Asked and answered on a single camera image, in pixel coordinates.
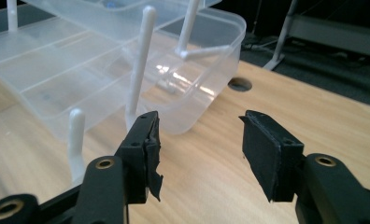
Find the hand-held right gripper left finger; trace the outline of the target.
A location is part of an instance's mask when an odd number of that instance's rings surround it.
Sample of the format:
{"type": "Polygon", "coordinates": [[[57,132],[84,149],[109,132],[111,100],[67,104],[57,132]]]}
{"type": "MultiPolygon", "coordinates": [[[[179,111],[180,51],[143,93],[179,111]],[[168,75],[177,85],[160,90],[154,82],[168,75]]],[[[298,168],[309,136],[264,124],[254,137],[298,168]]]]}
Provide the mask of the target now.
{"type": "Polygon", "coordinates": [[[145,203],[149,193],[161,200],[164,177],[157,172],[161,149],[159,123],[157,111],[140,115],[115,153],[123,163],[129,204],[145,203]]]}

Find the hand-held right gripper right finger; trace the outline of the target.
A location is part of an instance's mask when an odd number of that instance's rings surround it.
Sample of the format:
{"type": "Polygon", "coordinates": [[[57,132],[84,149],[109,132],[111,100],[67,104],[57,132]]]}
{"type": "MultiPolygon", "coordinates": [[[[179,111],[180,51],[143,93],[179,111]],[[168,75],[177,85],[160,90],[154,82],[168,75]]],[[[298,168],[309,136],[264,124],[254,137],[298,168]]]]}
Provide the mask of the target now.
{"type": "Polygon", "coordinates": [[[242,151],[269,202],[291,202],[304,144],[270,116],[247,110],[242,151]]]}

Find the clear plastic storage box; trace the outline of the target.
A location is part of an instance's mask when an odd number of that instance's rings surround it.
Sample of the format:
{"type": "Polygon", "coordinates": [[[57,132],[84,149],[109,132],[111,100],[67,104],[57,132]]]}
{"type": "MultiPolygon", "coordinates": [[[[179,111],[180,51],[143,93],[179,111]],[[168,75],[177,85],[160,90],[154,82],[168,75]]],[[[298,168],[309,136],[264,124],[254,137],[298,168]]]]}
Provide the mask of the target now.
{"type": "Polygon", "coordinates": [[[83,158],[113,152],[126,109],[143,12],[156,12],[137,113],[163,133],[187,132],[235,75],[246,22],[202,0],[25,0],[36,21],[0,32],[0,195],[49,196],[71,184],[70,117],[85,118],[83,158]]]}

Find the grey metal desk frame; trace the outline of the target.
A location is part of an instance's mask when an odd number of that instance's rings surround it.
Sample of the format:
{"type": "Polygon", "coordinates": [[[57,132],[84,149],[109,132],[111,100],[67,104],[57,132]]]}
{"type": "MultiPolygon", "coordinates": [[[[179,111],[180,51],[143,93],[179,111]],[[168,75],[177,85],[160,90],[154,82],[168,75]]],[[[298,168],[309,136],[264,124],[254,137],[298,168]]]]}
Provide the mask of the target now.
{"type": "Polygon", "coordinates": [[[328,47],[370,56],[370,28],[297,14],[295,10],[298,1],[291,1],[273,56],[263,67],[264,69],[274,70],[284,59],[285,55],[282,53],[282,49],[287,37],[300,38],[328,47]]]}

